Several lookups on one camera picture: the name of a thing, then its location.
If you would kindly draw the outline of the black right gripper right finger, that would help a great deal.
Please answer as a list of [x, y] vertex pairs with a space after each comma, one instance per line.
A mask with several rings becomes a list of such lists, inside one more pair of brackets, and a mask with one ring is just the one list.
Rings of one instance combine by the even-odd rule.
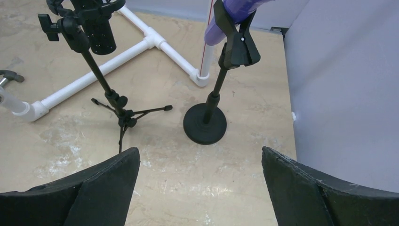
[[262, 167], [280, 226], [397, 226], [399, 194], [361, 186], [264, 146]]

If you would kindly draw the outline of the black round-base microphone stand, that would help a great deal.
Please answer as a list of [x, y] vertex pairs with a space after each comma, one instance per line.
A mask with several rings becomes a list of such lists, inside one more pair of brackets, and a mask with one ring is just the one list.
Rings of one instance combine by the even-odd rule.
[[225, 134], [227, 120], [218, 108], [220, 90], [230, 69], [240, 66], [251, 66], [258, 63], [261, 56], [250, 34], [250, 26], [256, 11], [245, 20], [234, 24], [223, 6], [223, 0], [217, 0], [213, 5], [216, 25], [225, 34], [227, 41], [223, 45], [218, 60], [220, 71], [212, 92], [205, 103], [192, 106], [184, 116], [183, 127], [187, 137], [201, 145], [218, 142]]

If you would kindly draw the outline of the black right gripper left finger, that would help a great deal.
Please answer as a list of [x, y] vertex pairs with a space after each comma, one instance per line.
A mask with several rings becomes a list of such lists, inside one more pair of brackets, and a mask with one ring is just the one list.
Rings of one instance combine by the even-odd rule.
[[97, 165], [24, 192], [0, 195], [3, 226], [123, 226], [140, 167], [129, 148]]

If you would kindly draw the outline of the purple microphone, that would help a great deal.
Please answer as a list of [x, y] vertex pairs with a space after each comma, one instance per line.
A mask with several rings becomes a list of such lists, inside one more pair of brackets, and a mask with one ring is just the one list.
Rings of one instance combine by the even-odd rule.
[[[238, 24], [256, 11], [262, 4], [270, 1], [271, 0], [223, 0], [223, 6], [234, 24]], [[209, 22], [204, 34], [204, 42], [209, 46], [214, 46], [225, 38], [225, 34], [216, 25], [215, 14], [214, 10], [214, 17]]]

